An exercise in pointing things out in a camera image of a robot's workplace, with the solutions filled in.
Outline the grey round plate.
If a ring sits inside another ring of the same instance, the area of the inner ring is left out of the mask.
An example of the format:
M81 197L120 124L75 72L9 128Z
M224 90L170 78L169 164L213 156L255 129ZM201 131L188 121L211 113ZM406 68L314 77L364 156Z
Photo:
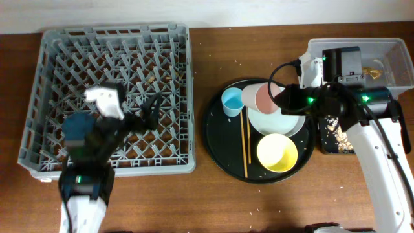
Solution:
M248 108L248 116L251 126L262 135L278 133L291 137L305 122L304 116L284 115L280 108L271 114L263 114Z

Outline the pink plastic cup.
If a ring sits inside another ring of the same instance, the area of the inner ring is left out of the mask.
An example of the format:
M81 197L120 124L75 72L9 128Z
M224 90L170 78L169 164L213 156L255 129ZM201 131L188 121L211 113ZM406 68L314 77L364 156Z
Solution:
M278 95L281 92L277 84L270 84L270 93L268 92L268 83L257 83L247 85L241 94L242 103L250 109L263 114L276 112L279 107L272 101L269 94Z

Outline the yellow bowl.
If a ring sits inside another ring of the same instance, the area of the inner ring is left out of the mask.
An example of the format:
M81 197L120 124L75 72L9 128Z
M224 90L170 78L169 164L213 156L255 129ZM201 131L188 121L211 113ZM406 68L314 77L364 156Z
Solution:
M295 143L282 134L264 136L256 149L259 163L275 173L290 171L298 161L298 149Z

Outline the wooden chopstick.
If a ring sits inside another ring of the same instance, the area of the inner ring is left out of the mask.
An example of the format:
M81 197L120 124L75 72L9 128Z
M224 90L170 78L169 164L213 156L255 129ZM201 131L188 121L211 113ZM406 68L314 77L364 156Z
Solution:
M243 172L244 178L248 178L248 168L247 168L247 160L246 160L246 146L245 146L245 129L244 129L244 121L243 121L243 110L239 114L240 117L240 127L241 127L241 144L242 144L242 152L243 152Z
M252 163L251 144L250 144L250 119L248 116L248 108L246 108L246 128L247 128L247 142L248 142L248 163Z

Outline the light blue plastic cup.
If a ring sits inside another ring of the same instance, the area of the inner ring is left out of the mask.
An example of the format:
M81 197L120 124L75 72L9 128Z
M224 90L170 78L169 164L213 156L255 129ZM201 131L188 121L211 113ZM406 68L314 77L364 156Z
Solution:
M230 87L223 91L221 102L223 111L228 117L236 117L244 108L241 99L242 90L236 87Z

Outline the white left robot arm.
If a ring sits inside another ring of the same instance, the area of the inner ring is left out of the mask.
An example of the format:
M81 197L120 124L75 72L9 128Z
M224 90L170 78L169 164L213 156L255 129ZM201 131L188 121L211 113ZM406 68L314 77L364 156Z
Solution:
M162 101L156 92L142 104L142 115L121 109L126 90L121 83L104 82L84 92L102 118L74 113L64 120L62 131L68 155L58 179L61 197L60 232L98 232L113 189L115 171L111 155L130 133L155 130Z

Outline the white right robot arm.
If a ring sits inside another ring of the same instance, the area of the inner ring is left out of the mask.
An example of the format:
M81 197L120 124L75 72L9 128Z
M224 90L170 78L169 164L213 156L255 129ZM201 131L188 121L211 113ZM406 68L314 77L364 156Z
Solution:
M362 167L377 232L413 231L413 174L406 158L411 148L401 105L388 88L290 84L269 96L286 115L338 118Z

